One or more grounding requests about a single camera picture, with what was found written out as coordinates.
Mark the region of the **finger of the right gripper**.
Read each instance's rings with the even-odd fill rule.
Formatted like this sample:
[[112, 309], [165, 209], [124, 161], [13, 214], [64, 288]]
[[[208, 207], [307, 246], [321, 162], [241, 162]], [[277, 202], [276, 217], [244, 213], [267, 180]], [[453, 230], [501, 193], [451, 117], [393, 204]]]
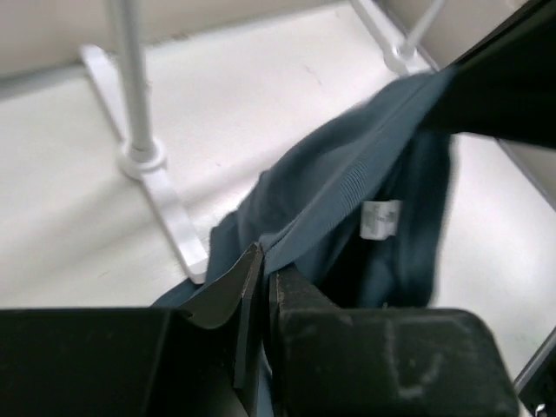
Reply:
[[422, 127], [555, 147], [555, 3], [528, 1], [451, 64]]

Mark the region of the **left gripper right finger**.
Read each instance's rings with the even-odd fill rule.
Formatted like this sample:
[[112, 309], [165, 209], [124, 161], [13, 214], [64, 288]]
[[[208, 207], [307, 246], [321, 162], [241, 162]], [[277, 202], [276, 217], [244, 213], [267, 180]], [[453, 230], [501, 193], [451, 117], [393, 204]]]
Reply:
[[340, 308], [295, 268], [269, 277], [277, 416], [516, 416], [492, 332], [453, 308]]

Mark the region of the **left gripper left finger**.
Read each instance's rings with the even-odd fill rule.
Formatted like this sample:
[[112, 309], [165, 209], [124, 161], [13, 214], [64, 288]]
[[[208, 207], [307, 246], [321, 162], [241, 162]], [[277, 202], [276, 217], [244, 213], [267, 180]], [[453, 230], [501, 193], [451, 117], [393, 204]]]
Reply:
[[263, 253], [174, 308], [1, 313], [4, 416], [253, 416]]

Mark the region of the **blue t shirt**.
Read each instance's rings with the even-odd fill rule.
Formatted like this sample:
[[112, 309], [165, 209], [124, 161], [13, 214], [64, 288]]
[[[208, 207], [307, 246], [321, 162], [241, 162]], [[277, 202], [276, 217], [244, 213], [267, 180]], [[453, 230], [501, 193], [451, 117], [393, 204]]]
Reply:
[[257, 409], [273, 411], [268, 280], [295, 268], [340, 308], [426, 308], [450, 176], [450, 137], [422, 127], [453, 69], [397, 79], [288, 150], [209, 235], [204, 284], [161, 297], [181, 306], [252, 245], [263, 253]]

